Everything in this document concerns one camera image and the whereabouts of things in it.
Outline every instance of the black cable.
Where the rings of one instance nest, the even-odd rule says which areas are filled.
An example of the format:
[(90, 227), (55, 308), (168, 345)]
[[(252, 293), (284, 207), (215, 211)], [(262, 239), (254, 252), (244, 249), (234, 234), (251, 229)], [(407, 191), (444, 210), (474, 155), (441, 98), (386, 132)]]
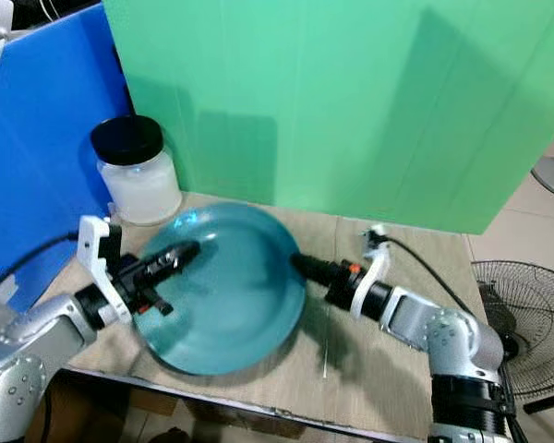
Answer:
[(437, 283), (440, 284), (440, 286), (445, 290), (446, 293), (448, 293), (450, 295), (450, 297), (453, 299), (453, 301), (455, 303), (458, 304), (458, 306), (465, 312), (467, 312), (468, 314), (470, 314), (471, 316), (475, 317), (474, 314), (472, 313), (472, 311), (470, 310), (470, 308), (466, 305), (466, 303), (464, 303), (464, 301), (457, 295), (457, 293), (455, 293), (455, 291), (450, 287), (449, 284), (447, 284), (445, 282), (445, 280), (443, 280), (441, 278), (441, 276), (433, 269), (430, 267), (430, 265), (422, 258), (420, 257), (415, 251), (413, 251), (408, 245), (406, 245), (405, 243), (401, 242), (400, 240), (394, 238), (394, 237), (390, 237), (388, 235), (379, 235), (377, 233), (374, 233), (373, 231), (370, 231), (369, 232), (369, 240), (370, 241), (374, 241), (376, 242), (377, 244), (379, 243), (383, 243), (383, 242), (390, 242), (390, 243), (394, 243), (396, 244), (397, 246), (399, 246), (401, 249), (403, 249), (404, 251), (406, 251), (408, 254), (410, 254), (411, 256), (413, 256), (413, 258), (418, 261), (422, 266), (423, 268), (425, 268), (429, 274), (431, 274), (431, 276), (437, 281)]
[(41, 443), (47, 443), (49, 431), (52, 427), (52, 392), (49, 387), (45, 390), (45, 416), (43, 418), (43, 431), (41, 432)]
[[(515, 412), (515, 398), (513, 396), (511, 376), (509, 375), (509, 369), (505, 365), (504, 361), (499, 367), (499, 375), (503, 380), (505, 401), (508, 403), (510, 407), (512, 407), (513, 412)], [(507, 419), (507, 426), (509, 427), (509, 431), (511, 431), (511, 437), (512, 437), (513, 443), (529, 443), (529, 440), (527, 440), (527, 437), (525, 436), (523, 429), (519, 425), (519, 422), (517, 421), (517, 417), (515, 416), (515, 414), (507, 415), (506, 419)]]
[(0, 274), (0, 284), (4, 280), (8, 278), (9, 275), (16, 272), (18, 269), (20, 269), (22, 266), (24, 266), (27, 262), (41, 254), (46, 249), (49, 249), (50, 247), (53, 247), (59, 243), (65, 242), (65, 241), (75, 242), (78, 240), (78, 231), (71, 231), (69, 233), (65, 233), (64, 235), (60, 235), (59, 237), (52, 238), (51, 240), (43, 243), (42, 245), (39, 245), (29, 251), (27, 254), (19, 258), (17, 261), (14, 262), (14, 264), (10, 265), (8, 268), (6, 268), (1, 274)]

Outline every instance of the white plastic bracket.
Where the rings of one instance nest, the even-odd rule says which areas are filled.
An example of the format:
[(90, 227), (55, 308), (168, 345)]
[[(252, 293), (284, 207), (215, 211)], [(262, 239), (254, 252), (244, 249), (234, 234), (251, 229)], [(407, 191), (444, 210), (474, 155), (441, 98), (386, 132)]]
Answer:
[(94, 283), (101, 290), (109, 305), (99, 310), (105, 325), (117, 318), (122, 323), (131, 322), (131, 314), (123, 299), (111, 284), (106, 272), (106, 260), (99, 257), (99, 244), (103, 237), (110, 233), (109, 224), (94, 216), (82, 216), (78, 231), (78, 251), (76, 257), (80, 264), (90, 273)]
[[(370, 231), (374, 231), (380, 235), (385, 234), (384, 226), (382, 224), (374, 224), (369, 228)], [(390, 253), (388, 252), (388, 246), (381, 244), (376, 248), (370, 247), (366, 242), (366, 248), (363, 254), (364, 258), (370, 258), (372, 260), (371, 266), (366, 272), (365, 277), (357, 286), (353, 301), (351, 302), (351, 315), (357, 319), (361, 317), (361, 308), (363, 302), (366, 299), (369, 288), (373, 283), (379, 280), (384, 280), (388, 269), (390, 268)]]

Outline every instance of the glass jar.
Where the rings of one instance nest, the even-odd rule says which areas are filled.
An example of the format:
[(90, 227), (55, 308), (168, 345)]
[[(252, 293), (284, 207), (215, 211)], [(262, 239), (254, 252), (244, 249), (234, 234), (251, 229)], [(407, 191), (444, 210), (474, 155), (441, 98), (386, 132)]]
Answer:
[(142, 115), (113, 118), (96, 126), (90, 139), (119, 217), (147, 225), (176, 213), (182, 195), (172, 157), (154, 120)]

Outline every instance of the black jar lid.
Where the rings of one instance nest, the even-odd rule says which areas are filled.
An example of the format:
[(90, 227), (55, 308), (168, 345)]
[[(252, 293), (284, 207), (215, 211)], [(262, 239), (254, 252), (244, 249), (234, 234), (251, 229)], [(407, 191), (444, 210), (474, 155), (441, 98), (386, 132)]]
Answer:
[(146, 162), (163, 150), (160, 125), (143, 115), (105, 120), (92, 129), (90, 141), (103, 162), (120, 166)]

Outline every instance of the wooden table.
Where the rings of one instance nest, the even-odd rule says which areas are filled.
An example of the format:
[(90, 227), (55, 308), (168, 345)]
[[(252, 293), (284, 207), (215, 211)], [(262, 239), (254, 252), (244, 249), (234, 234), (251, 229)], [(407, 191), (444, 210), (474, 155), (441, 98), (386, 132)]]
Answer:
[[(222, 199), (185, 194), (182, 210), (217, 201)], [(368, 265), (361, 257), (359, 234), (373, 221), (262, 208), (289, 229), (304, 253)], [(460, 235), (386, 226), (390, 235), (419, 252), (477, 316), (486, 318)], [(124, 226), (123, 252), (138, 253), (159, 228)], [(395, 246), (387, 282), (454, 306), (427, 272)], [(88, 283), (90, 278), (73, 259), (42, 299), (75, 292)], [(166, 369), (154, 361), (135, 328), (122, 324), (101, 331), (91, 347), (69, 362), (69, 368), (374, 439), (425, 439), (432, 416), (427, 356), (380, 332), (373, 321), (354, 320), (326, 305), (324, 294), (324, 289), (309, 283), (295, 333), (279, 351), (230, 375), (196, 377)]]

